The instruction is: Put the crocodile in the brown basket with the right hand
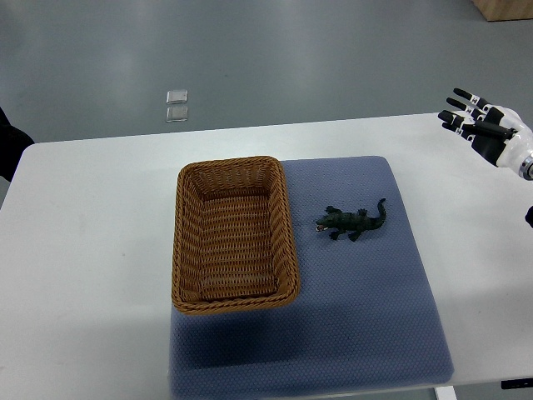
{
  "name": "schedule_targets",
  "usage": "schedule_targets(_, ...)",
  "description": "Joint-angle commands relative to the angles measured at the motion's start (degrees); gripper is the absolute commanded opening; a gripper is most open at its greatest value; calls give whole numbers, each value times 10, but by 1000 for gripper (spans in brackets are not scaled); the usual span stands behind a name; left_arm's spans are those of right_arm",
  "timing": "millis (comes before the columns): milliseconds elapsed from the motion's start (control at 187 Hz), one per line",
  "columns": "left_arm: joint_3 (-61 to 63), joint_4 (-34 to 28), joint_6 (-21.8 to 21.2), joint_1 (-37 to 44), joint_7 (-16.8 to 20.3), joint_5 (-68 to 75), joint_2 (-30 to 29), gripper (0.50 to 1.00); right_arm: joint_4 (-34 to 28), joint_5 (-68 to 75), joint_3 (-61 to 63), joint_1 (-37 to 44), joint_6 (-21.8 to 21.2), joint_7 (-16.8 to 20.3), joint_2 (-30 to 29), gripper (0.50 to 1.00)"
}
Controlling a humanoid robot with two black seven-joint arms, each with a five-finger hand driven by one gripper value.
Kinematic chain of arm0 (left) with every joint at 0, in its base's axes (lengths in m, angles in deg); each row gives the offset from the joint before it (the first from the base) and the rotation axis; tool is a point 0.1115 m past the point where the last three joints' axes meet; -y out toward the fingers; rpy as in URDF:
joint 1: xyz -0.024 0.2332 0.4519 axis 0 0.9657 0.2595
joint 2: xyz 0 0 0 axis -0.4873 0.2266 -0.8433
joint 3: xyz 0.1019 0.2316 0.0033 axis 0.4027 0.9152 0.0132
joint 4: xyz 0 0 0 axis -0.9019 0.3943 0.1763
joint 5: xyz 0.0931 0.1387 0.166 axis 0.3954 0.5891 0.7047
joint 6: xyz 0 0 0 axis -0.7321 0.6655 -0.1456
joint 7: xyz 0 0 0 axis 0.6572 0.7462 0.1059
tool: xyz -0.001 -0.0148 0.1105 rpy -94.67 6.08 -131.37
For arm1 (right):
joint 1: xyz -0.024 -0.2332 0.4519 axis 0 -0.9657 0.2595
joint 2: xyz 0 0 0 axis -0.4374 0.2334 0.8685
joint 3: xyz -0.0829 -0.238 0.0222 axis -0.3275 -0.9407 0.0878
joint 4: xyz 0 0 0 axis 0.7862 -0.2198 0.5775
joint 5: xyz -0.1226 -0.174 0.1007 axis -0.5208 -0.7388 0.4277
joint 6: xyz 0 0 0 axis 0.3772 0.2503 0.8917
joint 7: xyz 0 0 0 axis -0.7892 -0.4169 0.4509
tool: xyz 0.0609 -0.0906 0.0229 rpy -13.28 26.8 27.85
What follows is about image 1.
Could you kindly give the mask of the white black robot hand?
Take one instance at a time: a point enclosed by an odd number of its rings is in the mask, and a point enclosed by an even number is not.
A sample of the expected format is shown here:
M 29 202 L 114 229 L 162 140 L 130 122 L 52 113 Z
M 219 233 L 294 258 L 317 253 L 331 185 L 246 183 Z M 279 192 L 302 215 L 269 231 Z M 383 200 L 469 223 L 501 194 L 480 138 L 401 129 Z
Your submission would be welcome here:
M 438 113 L 442 127 L 465 139 L 491 165 L 518 175 L 521 162 L 532 154 L 532 129 L 510 108 L 458 87 L 453 93 L 458 98 L 446 102 L 455 109 Z

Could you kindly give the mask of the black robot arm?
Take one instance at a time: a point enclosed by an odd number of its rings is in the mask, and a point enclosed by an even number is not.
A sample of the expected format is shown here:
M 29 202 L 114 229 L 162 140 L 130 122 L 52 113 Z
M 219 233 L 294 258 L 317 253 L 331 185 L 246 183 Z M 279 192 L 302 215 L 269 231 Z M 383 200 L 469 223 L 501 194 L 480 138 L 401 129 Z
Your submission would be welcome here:
M 526 180 L 531 182 L 532 181 L 532 168 L 533 168 L 533 157 L 532 154 L 529 154 L 520 164 L 518 175 Z M 526 215 L 525 220 L 528 223 L 528 225 L 533 228 L 533 207 L 530 206 Z

